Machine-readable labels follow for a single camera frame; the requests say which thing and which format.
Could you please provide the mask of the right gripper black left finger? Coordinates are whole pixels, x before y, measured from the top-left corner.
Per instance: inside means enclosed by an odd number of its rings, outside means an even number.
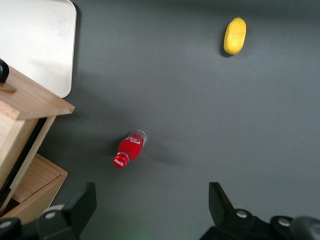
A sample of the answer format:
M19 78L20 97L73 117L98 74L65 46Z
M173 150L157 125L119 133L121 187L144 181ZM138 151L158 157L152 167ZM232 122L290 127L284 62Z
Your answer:
M36 220L40 240L78 240L97 207L96 185L85 187L65 205L49 207Z

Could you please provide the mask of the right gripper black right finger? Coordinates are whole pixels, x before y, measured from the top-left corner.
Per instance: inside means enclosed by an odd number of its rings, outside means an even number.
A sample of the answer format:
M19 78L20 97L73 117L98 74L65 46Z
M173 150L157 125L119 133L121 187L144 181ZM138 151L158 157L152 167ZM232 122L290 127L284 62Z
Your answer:
M208 205L216 227L252 227L255 223L251 213L233 207L218 182L209 183Z

